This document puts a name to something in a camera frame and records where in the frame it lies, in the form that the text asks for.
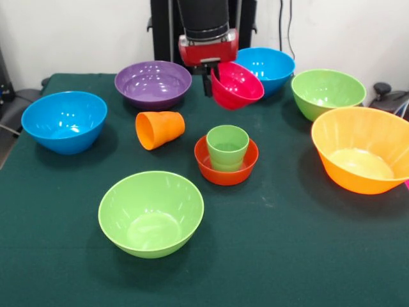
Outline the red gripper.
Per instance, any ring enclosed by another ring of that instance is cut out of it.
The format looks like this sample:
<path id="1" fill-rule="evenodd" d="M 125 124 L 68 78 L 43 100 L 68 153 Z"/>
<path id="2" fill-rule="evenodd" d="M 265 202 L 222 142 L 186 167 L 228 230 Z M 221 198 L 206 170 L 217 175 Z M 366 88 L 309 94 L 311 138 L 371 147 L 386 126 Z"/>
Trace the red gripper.
<path id="1" fill-rule="evenodd" d="M 234 61 L 238 53 L 238 32 L 230 29 L 225 35 L 210 41 L 190 40 L 186 35 L 180 35 L 178 48 L 181 59 L 188 67 L 202 66 L 210 62 Z M 212 68 L 203 67 L 203 86 L 207 97 L 212 97 Z M 213 74 L 217 80 L 220 79 L 219 63 L 213 65 Z"/>

